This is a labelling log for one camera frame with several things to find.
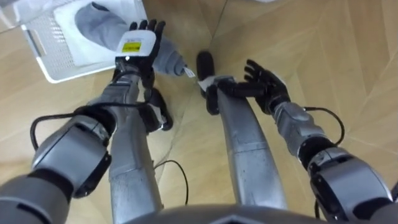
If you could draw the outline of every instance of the yellow label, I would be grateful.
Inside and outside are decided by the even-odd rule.
[[[123,45],[122,53],[126,52],[139,52],[141,42],[128,42]]]

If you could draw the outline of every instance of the black rubber fingertip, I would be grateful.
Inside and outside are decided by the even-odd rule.
[[[165,21],[160,21],[157,26],[156,26],[156,30],[155,33],[157,34],[162,34],[163,33],[163,29],[166,26],[166,22]]]
[[[249,73],[249,74],[255,74],[255,69],[253,69],[253,68],[251,68],[251,67],[248,67],[248,66],[246,66],[245,68],[244,68],[244,71],[245,72],[247,72],[247,73]]]
[[[250,76],[250,75],[244,75],[243,78],[244,78],[246,81],[248,81],[248,82],[254,81],[253,77]]]
[[[155,31],[156,22],[156,19],[152,19],[151,21],[149,21],[148,30]]]
[[[256,68],[261,68],[261,66],[260,66],[259,64],[257,64],[257,62],[255,62],[255,61],[253,61],[253,60],[251,60],[251,59],[248,59],[248,60],[246,61],[246,63],[247,63],[247,65],[252,66],[254,69],[256,69]]]
[[[136,30],[137,27],[138,27],[138,24],[137,24],[136,22],[132,22],[132,23],[130,24],[130,30]]]
[[[147,26],[148,26],[148,21],[143,20],[143,21],[141,21],[141,23],[139,24],[139,28],[138,28],[138,29],[140,29],[140,30],[142,30],[142,29],[147,29]]]

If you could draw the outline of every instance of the white label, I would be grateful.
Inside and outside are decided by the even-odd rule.
[[[156,35],[149,30],[127,31],[120,40],[116,56],[148,56],[152,52]]]
[[[193,78],[196,75],[194,74],[194,72],[192,70],[190,70],[189,68],[185,67],[184,68],[185,73],[188,75],[188,77]]]

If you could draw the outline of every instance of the white towel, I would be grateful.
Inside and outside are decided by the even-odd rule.
[[[76,13],[90,2],[92,0],[74,1],[53,12],[76,66],[112,62],[115,58],[115,52],[86,39],[76,27]],[[108,8],[127,24],[147,19],[141,0],[96,0],[95,2]]]

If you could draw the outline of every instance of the gray cloth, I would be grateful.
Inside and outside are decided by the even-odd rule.
[[[116,51],[125,32],[129,30],[119,16],[95,2],[81,8],[75,15],[78,30],[88,40]],[[169,75],[182,75],[187,64],[169,39],[162,37],[154,70]]]

